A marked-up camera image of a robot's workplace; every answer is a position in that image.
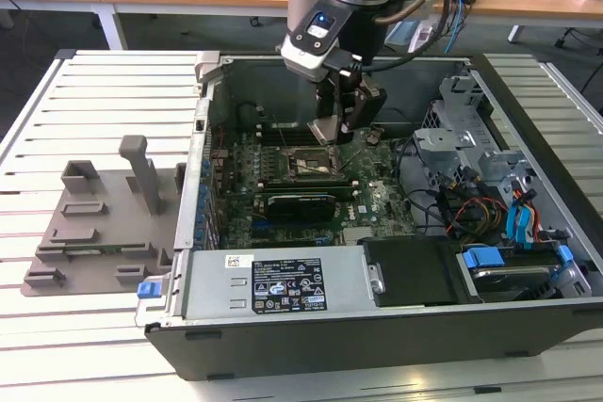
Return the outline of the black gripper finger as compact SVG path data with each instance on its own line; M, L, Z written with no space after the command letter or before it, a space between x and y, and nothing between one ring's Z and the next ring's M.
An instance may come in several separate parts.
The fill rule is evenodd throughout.
M329 72L316 84L317 118L327 118L333 115L334 107L339 103L340 77L338 73Z
M356 129L368 127L376 118L387 99L385 89L373 83L361 83L342 98L343 107L338 131L338 143L353 139Z

